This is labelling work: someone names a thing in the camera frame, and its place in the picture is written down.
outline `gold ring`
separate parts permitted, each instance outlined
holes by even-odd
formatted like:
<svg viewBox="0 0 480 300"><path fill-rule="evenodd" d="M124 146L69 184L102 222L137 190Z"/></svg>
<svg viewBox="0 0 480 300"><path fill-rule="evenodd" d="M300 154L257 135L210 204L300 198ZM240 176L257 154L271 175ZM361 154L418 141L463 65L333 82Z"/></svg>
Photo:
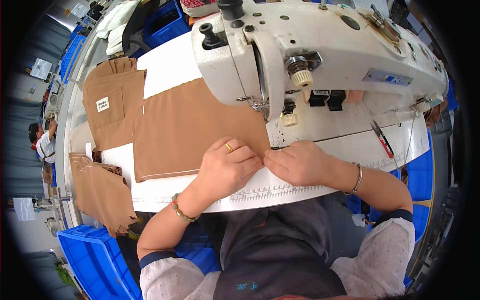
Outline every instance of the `gold ring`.
<svg viewBox="0 0 480 300"><path fill-rule="evenodd" d="M225 146L227 146L227 148L230 150L230 153L232 153L232 152L233 152L233 149L232 149L232 147L230 147L230 145L229 145L229 144L225 143L224 145L225 145Z"/></svg>

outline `bracelet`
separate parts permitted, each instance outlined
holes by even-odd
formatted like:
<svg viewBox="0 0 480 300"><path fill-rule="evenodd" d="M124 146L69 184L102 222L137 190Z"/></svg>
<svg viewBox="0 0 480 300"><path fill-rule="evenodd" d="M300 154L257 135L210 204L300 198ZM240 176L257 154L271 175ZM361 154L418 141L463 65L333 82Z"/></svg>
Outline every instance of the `bracelet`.
<svg viewBox="0 0 480 300"><path fill-rule="evenodd" d="M360 175L359 175L359 180L357 181L357 185L353 188L352 192L350 193L346 193L346 192L343 192L345 195L349 196L349 195L354 195L357 190L359 189L359 186L360 186L360 182L361 182L361 175L362 175L362 171L361 171L361 164L359 163L353 163L357 166L359 166L359 169L360 169Z"/></svg>
<svg viewBox="0 0 480 300"><path fill-rule="evenodd" d="M182 220L185 221L185 222L195 222L196 220L198 220L198 218L200 218L200 216L190 218L189 216L184 215L183 212L181 212L181 210L179 210L179 205L177 204L178 195L180 195L180 193L177 193L177 194L173 195L172 202L170 203L172 208L175 209L175 213L177 214L177 216L181 217Z"/></svg>

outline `white table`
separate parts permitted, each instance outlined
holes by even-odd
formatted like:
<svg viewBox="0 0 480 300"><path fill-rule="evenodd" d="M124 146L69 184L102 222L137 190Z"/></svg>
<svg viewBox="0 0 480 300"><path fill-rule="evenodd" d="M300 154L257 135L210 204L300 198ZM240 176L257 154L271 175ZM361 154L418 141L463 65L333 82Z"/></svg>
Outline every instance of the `white table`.
<svg viewBox="0 0 480 300"><path fill-rule="evenodd" d="M146 53L138 59L137 68L147 69L144 98L202 77L193 56L190 33ZM385 100L375 97L379 97L378 94L366 93L363 102L378 101L381 104L381 101ZM279 120L266 125L272 147L288 146L296 140L316 141L317 145L329 154L384 171L392 171L429 150L423 116L412 121L413 113L410 112L375 117L393 148L395 159L389 159L381 146L370 125L372 117L364 105L344 104L343 111L331 112L328 107L311 108L303 101L297 101L295 113L299 118L296 126L283 127ZM196 176L136 183L132 144L106 150L102 153L102 158L105 163L122 167L123 175L132 190L133 207L136 211L158 212L170 203L172 195L183 191ZM291 203L334 191L323 186L293 187L264 168L254 175L244 189L215 202L206 212Z"/></svg>

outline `industrial sewing machine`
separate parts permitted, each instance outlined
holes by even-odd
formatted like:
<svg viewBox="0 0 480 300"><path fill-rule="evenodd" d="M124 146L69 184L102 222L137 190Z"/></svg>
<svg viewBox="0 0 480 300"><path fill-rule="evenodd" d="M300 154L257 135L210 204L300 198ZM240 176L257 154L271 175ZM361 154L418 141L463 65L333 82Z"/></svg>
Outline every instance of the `industrial sewing machine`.
<svg viewBox="0 0 480 300"><path fill-rule="evenodd" d="M281 117L285 126L297 124L297 95L311 90L340 109L349 90L364 91L372 117L421 113L448 92L442 61L373 5L219 0L218 6L221 13L192 29L198 68L220 102L252 106L265 122Z"/></svg>

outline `paper tag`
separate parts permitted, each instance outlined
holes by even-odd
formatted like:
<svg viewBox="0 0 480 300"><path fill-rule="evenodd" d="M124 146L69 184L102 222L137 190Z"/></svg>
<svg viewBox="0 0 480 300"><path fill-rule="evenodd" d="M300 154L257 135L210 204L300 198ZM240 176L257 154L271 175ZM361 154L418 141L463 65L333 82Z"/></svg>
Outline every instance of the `paper tag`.
<svg viewBox="0 0 480 300"><path fill-rule="evenodd" d="M108 103L108 97L102 98L96 102L96 109L98 112L101 112L110 107Z"/></svg>
<svg viewBox="0 0 480 300"><path fill-rule="evenodd" d="M328 90L313 90L314 95L328 96Z"/></svg>

